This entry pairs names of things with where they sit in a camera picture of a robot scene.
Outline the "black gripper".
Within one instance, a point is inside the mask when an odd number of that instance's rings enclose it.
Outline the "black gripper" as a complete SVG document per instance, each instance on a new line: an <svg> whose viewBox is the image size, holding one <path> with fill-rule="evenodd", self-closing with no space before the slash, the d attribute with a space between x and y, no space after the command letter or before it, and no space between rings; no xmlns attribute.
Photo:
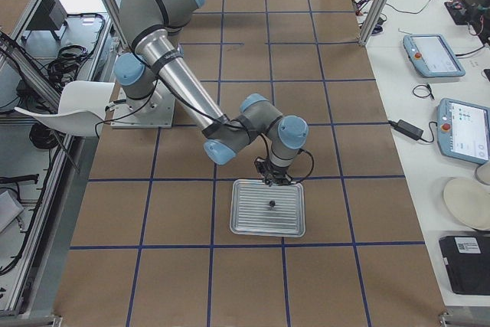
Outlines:
<svg viewBox="0 0 490 327"><path fill-rule="evenodd" d="M290 185L292 183L292 177L287 174L287 168L273 164L270 159L257 157L255 167L266 185Z"/></svg>

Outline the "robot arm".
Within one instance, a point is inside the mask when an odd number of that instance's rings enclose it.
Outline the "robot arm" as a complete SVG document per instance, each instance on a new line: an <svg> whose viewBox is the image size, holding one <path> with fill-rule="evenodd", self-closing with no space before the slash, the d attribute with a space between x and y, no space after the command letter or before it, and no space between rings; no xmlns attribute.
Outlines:
<svg viewBox="0 0 490 327"><path fill-rule="evenodd" d="M201 128L204 150L224 165L257 137L270 140L265 158L254 165L266 185L292 185L290 165L303 151L309 133L299 116L286 116L267 98L253 93L240 106L240 115L229 119L211 99L169 39L168 30L179 30L205 0L121 0L119 20L134 55L160 79Z"/></svg>

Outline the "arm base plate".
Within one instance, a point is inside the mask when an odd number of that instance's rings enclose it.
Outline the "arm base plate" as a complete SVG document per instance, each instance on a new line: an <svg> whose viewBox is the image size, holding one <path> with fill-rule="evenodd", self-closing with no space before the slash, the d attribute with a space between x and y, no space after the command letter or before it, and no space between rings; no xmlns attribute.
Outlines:
<svg viewBox="0 0 490 327"><path fill-rule="evenodd" d="M148 102L147 99L128 99L123 89L120 89L118 99L125 102L115 106L113 120L110 122L114 129L172 127L175 98L161 82L157 83Z"/></svg>

